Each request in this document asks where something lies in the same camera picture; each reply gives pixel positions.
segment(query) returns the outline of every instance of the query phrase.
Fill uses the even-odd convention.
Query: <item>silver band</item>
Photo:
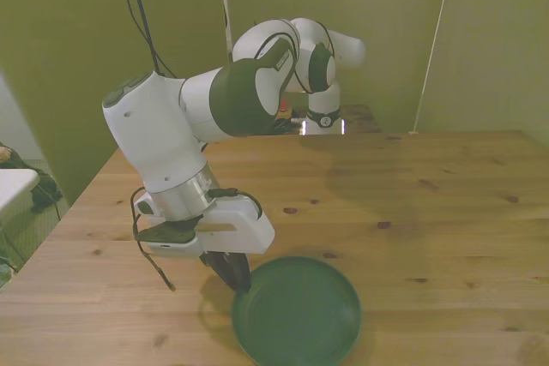
[[[178,221],[194,218],[206,210],[215,201],[208,196],[208,190],[216,188],[219,184],[207,163],[179,186],[150,195],[166,220]]]

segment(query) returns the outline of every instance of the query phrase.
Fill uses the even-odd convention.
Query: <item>wooden tabletop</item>
[[[364,309],[345,365],[549,364],[549,152],[520,133],[274,136],[206,150],[276,229],[253,267],[308,255]],[[0,294],[2,366],[247,366],[231,291],[131,240],[141,182],[116,153]]]

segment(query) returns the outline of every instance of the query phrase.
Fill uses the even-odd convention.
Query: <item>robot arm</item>
[[[136,240],[162,255],[208,255],[221,277],[241,279],[242,267],[237,276],[237,269],[223,266],[230,262],[219,259],[227,252],[263,253],[275,230],[264,214],[258,216],[253,201],[212,195],[219,185],[199,142],[262,134],[275,120],[285,90],[326,90],[336,63],[362,58],[360,45],[307,19],[266,21],[238,40],[234,63],[186,80],[152,72],[111,92],[103,102],[106,122],[147,191],[136,206],[158,223]],[[199,231],[196,224],[233,229]],[[178,237],[183,232],[187,235]],[[244,288],[247,283],[236,282]]]

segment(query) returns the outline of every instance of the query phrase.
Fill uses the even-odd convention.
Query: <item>dark green bowl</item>
[[[360,334],[360,300],[335,268],[308,257],[282,257],[251,274],[238,293],[232,327],[259,366],[335,366]]]

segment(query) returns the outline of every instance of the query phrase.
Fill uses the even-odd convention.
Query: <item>olive green wall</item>
[[[342,101],[366,103],[383,131],[412,128],[441,0],[228,0],[233,38],[297,16],[362,38],[366,63],[338,74]]]
[[[549,144],[549,0],[446,0],[419,131],[502,129]]]
[[[221,0],[143,2],[178,76],[226,62]],[[103,96],[151,68],[124,0],[0,0],[0,73],[71,202],[115,149]]]

